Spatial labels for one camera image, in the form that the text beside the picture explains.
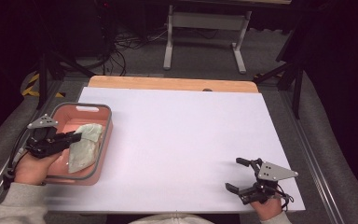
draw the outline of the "white board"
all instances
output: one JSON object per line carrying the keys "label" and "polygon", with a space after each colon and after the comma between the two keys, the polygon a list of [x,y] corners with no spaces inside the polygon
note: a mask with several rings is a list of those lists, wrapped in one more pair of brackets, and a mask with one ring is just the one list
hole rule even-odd
{"label": "white board", "polygon": [[[255,182],[253,169],[236,158],[290,169],[260,93],[84,88],[79,102],[110,106],[110,143],[98,183],[48,185],[51,211],[253,211],[225,188]],[[289,209],[304,210],[296,181],[280,185],[295,199]]]}

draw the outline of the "gray carpet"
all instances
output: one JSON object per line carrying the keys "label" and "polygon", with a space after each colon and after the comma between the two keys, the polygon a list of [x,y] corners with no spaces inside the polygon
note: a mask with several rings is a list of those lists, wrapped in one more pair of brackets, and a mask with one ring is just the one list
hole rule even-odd
{"label": "gray carpet", "polygon": [[[279,66],[275,62],[287,35],[280,32],[257,32],[251,30],[245,36],[241,53],[247,67],[247,74],[238,72],[234,55],[229,47],[235,42],[234,32],[218,32],[214,39],[205,39],[195,32],[179,30],[174,33],[172,69],[162,69],[166,42],[163,39],[153,41],[139,49],[121,51],[127,64],[129,76],[142,77],[181,77],[226,80],[251,80],[253,75],[266,73]],[[121,59],[113,57],[120,63]],[[92,63],[92,59],[81,61],[83,64]],[[121,72],[121,67],[115,63],[105,64],[105,73],[113,75]],[[92,69],[102,74],[101,67]],[[298,136],[290,110],[285,106],[285,95],[291,92],[279,92],[273,87],[277,78],[271,78],[259,85],[268,111],[272,117],[283,149],[291,167],[300,173],[296,180],[306,211],[289,213],[294,223],[358,223],[358,183],[351,173],[340,152],[337,141],[331,131],[324,108],[312,87],[310,80],[305,77],[300,101],[300,117],[297,125],[303,129],[312,152],[318,162],[325,180],[331,189],[332,197],[337,204],[341,219],[334,221],[330,217],[320,189],[315,185],[318,181],[307,161],[304,141]],[[60,91],[66,93],[65,98],[54,98],[43,112],[50,113],[52,109],[65,101],[75,101],[88,79],[78,73],[70,73],[61,84]],[[0,128],[0,169],[5,164],[18,134],[32,118],[37,98],[26,96],[24,102],[7,118]],[[79,214],[49,213],[47,223],[104,223],[105,215],[82,216]],[[255,213],[241,214],[241,223],[258,223]]]}

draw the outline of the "sleeve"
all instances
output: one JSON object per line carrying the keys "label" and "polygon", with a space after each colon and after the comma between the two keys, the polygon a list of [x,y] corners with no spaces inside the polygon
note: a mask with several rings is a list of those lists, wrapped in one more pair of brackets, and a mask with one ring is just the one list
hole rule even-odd
{"label": "sleeve", "polygon": [[48,212],[44,204],[46,186],[12,183],[6,198],[0,203],[1,223],[45,223]]}
{"label": "sleeve", "polygon": [[291,222],[285,212],[281,212],[276,217],[273,217],[266,221],[260,221],[260,222],[261,222],[261,224],[291,224]]}

